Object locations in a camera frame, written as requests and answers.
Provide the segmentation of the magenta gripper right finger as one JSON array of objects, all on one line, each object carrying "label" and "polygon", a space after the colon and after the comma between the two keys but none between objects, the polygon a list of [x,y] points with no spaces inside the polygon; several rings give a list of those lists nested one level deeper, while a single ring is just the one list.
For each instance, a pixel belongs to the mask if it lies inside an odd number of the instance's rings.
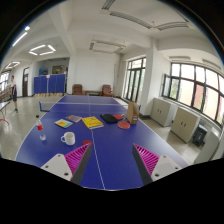
[{"label": "magenta gripper right finger", "polygon": [[132,154],[144,185],[181,170],[181,167],[167,155],[158,156],[137,144],[133,145]]}]

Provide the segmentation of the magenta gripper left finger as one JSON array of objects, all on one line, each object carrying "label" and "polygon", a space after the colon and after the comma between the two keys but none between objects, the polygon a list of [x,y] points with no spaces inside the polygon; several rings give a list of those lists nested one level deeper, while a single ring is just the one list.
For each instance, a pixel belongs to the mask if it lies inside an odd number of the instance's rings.
[{"label": "magenta gripper left finger", "polygon": [[91,153],[91,144],[87,143],[65,155],[56,154],[42,166],[42,169],[79,185]]}]

